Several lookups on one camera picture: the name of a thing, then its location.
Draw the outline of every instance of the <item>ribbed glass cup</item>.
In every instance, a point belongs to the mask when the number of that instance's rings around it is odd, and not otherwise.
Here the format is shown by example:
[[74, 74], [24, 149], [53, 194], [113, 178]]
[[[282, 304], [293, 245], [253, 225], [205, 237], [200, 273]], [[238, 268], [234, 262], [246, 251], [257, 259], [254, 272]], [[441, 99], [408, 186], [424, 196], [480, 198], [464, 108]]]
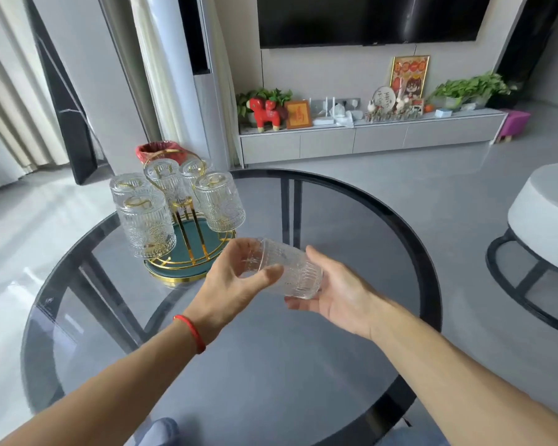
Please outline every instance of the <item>ribbed glass cup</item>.
[[161, 191], [136, 192], [117, 212], [134, 256], [153, 259], [175, 247], [170, 209]]
[[119, 207], [123, 206], [124, 201], [133, 194], [156, 190], [156, 188], [142, 173], [123, 173], [109, 181], [109, 190], [112, 192], [113, 202], [116, 207]]
[[194, 185], [194, 195], [212, 231], [232, 231], [244, 223], [246, 212], [229, 172], [200, 176]]
[[283, 275], [267, 291], [312, 299], [320, 289], [322, 269], [309, 261], [298, 248], [259, 238], [258, 244], [246, 259], [245, 271], [258, 272], [272, 265], [282, 265]]
[[182, 180], [184, 183], [184, 192], [192, 197], [195, 210], [201, 211], [199, 202], [196, 200], [196, 196], [194, 195], [194, 185], [196, 184], [196, 180], [198, 180], [200, 176], [213, 171], [213, 165], [207, 159], [189, 159], [180, 166], [180, 173], [182, 174]]
[[144, 167], [144, 172], [163, 190], [172, 209], [174, 205], [179, 206], [184, 203], [188, 194], [184, 190], [177, 161], [169, 158], [154, 159]]

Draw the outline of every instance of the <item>hand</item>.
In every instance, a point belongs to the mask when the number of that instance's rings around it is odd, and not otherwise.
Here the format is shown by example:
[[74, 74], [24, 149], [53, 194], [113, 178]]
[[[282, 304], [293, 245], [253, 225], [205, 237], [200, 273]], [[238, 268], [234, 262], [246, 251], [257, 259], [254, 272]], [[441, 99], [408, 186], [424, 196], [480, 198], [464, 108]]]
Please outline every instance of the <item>hand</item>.
[[274, 284], [283, 274], [283, 266], [275, 265], [251, 277], [239, 278], [244, 272], [245, 260], [257, 244], [257, 240], [252, 238], [232, 239], [217, 257], [201, 289], [184, 311], [205, 344], [211, 343], [260, 290]]
[[287, 307], [320, 313], [336, 326], [371, 339], [372, 313], [379, 296], [343, 263], [331, 260], [312, 246], [306, 247], [306, 254], [323, 270], [321, 290], [310, 300], [286, 297]]

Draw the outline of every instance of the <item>white ottoman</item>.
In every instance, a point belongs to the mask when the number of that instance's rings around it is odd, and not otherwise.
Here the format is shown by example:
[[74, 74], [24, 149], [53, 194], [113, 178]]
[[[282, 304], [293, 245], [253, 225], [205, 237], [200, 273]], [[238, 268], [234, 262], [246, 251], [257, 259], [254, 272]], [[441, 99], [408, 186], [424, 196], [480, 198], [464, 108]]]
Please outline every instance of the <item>white ottoman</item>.
[[[558, 272], [558, 164], [543, 166], [531, 174], [508, 211], [508, 225], [505, 235], [488, 247], [488, 269], [513, 299], [558, 330], [558, 319], [525, 297], [545, 272]], [[496, 262], [498, 248], [509, 241], [518, 242], [538, 260], [517, 286], [504, 277]]]

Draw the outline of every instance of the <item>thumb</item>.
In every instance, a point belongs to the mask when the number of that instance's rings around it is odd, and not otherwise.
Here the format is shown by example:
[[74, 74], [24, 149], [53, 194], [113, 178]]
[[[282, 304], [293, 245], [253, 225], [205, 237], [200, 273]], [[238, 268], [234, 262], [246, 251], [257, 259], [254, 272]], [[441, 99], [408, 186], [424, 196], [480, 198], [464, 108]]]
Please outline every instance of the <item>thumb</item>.
[[312, 246], [306, 247], [306, 255], [311, 262], [325, 270], [329, 270], [338, 263], [335, 260], [327, 257], [325, 254], [320, 253]]
[[272, 265], [259, 270], [251, 277], [244, 278], [244, 291], [251, 297], [274, 284], [283, 275], [282, 265]]

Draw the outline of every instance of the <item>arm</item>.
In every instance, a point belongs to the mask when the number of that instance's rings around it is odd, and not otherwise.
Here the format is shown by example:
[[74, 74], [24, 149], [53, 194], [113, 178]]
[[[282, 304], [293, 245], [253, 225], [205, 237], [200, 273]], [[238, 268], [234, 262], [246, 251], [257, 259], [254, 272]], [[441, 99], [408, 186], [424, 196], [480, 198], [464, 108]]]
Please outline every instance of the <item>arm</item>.
[[[251, 244], [248, 238], [233, 239], [184, 311], [206, 344], [283, 273], [279, 266], [238, 278]], [[138, 350], [37, 414], [0, 445], [123, 444], [195, 353], [196, 343], [188, 326], [172, 322]]]
[[558, 415], [450, 344], [343, 264], [308, 247], [327, 278], [312, 300], [289, 308], [320, 313], [372, 340], [414, 390], [453, 446], [558, 445]]

